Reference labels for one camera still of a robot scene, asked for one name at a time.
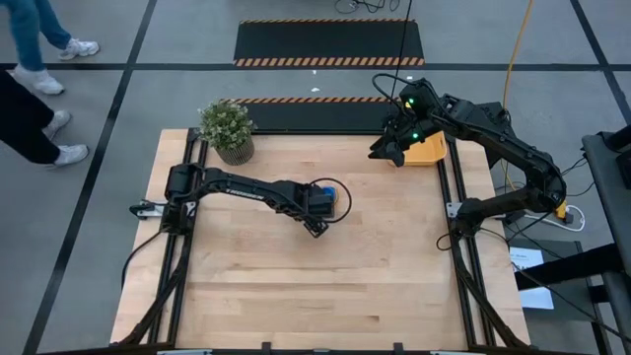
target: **potted plant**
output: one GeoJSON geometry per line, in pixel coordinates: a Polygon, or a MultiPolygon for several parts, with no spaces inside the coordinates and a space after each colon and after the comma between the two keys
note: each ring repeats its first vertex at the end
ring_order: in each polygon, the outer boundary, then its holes
{"type": "Polygon", "coordinates": [[[241,165],[254,154],[251,132],[254,123],[247,117],[247,107],[232,101],[219,101],[200,109],[201,138],[215,148],[229,165],[241,165]]]}

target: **shoe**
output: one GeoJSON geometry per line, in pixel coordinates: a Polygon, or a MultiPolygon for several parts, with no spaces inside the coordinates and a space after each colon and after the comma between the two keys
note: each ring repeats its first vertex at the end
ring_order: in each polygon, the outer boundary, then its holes
{"type": "Polygon", "coordinates": [[[80,41],[76,38],[70,39],[66,49],[59,53],[59,59],[70,60],[77,55],[88,56],[95,55],[99,51],[99,44],[93,41],[80,41]]]}
{"type": "Polygon", "coordinates": [[[44,94],[59,95],[64,90],[63,86],[55,78],[51,77],[46,69],[34,72],[18,64],[13,73],[20,81],[28,83],[44,94]]]}
{"type": "Polygon", "coordinates": [[[48,140],[52,140],[52,138],[55,137],[55,134],[57,134],[57,131],[68,124],[70,118],[72,118],[72,114],[70,114],[67,110],[56,111],[50,123],[48,123],[48,125],[41,131],[48,140]]]}
{"type": "Polygon", "coordinates": [[[56,168],[79,163],[86,159],[88,153],[90,153],[85,144],[57,146],[57,148],[59,148],[59,157],[57,157],[57,160],[52,164],[56,168]]]}

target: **black and orange striped mat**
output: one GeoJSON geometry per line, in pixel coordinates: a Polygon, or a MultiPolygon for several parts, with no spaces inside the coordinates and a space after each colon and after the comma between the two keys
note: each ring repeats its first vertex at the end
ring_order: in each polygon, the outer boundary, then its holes
{"type": "Polygon", "coordinates": [[[247,107],[259,133],[381,134],[385,98],[222,99],[247,107]]]}
{"type": "MultiPolygon", "coordinates": [[[[401,19],[246,20],[239,25],[235,65],[240,67],[372,67],[399,64],[401,19]]],[[[418,25],[407,23],[400,59],[422,65],[418,25]]]]}

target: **orange object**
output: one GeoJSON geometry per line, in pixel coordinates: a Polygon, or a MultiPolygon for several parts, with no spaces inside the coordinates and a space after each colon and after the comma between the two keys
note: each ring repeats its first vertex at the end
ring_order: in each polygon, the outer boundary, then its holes
{"type": "Polygon", "coordinates": [[[415,143],[410,149],[403,152],[405,154],[405,167],[425,167],[436,164],[436,162],[447,156],[447,143],[445,133],[440,131],[425,139],[425,143],[415,143]]]}

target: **jeans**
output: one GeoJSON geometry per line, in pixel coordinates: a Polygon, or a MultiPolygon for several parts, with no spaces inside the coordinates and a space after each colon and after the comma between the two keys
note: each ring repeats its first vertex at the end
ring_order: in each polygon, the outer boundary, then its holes
{"type": "Polygon", "coordinates": [[[70,34],[61,28],[48,0],[0,0],[9,9],[11,33],[16,42],[20,64],[31,71],[44,69],[39,50],[39,31],[48,42],[65,49],[70,34]]]}

